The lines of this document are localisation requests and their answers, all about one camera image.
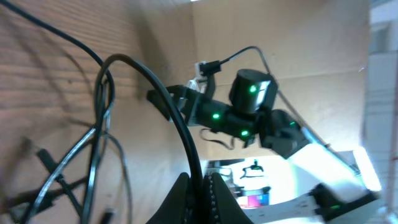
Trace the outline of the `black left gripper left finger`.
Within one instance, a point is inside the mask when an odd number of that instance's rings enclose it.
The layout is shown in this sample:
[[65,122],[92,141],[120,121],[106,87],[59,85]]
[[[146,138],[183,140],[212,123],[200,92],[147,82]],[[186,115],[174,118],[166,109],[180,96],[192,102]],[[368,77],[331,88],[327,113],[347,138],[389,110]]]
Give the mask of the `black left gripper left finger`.
[[147,221],[147,224],[187,224],[190,222],[188,207],[190,178],[181,173],[159,209]]

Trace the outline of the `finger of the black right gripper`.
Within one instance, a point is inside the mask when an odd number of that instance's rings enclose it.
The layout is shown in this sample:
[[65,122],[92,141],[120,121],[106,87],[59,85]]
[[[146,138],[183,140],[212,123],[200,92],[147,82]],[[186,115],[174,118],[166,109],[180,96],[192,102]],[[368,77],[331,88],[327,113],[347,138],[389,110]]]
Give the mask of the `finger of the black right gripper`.
[[[168,93],[172,97],[172,101],[177,108],[178,111],[180,111],[180,108],[178,107],[178,102],[180,101],[180,89],[179,88],[168,88],[167,89]],[[167,121],[172,121],[170,112],[163,101],[162,97],[160,96],[160,93],[157,90],[149,90],[146,95],[147,101],[149,101],[153,106],[156,107],[156,109],[162,114],[162,116],[167,120]]]

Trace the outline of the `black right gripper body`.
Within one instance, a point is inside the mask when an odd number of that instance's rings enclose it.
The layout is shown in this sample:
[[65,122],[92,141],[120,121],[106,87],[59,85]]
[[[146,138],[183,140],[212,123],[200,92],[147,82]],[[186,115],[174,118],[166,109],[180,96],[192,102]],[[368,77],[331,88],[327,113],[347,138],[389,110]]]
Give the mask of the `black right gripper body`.
[[245,146],[261,131],[261,89],[258,85],[233,85],[230,104],[183,85],[174,86],[174,100],[188,126],[203,126],[212,133],[240,139]]

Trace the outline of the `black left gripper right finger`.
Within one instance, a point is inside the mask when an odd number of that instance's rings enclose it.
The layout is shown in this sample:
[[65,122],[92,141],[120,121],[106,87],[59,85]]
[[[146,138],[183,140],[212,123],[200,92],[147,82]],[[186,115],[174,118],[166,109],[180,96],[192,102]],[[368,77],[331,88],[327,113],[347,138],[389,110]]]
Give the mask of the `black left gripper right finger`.
[[203,221],[206,224],[253,224],[238,205],[219,173],[203,180]]

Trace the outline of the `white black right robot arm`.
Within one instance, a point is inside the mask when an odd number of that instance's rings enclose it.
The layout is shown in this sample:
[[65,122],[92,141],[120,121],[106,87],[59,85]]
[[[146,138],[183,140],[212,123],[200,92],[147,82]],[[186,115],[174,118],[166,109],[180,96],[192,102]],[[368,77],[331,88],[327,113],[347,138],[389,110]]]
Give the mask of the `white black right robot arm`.
[[[270,73],[241,69],[229,103],[213,99],[215,78],[206,72],[206,90],[187,86],[161,87],[147,99],[182,130],[189,174],[177,179],[151,223],[366,223],[380,207],[379,194],[367,188],[353,168],[284,110],[274,109],[278,85]],[[298,162],[319,183],[295,199],[258,208],[239,206],[219,173],[203,175],[190,126],[240,139],[258,141],[284,159]]]

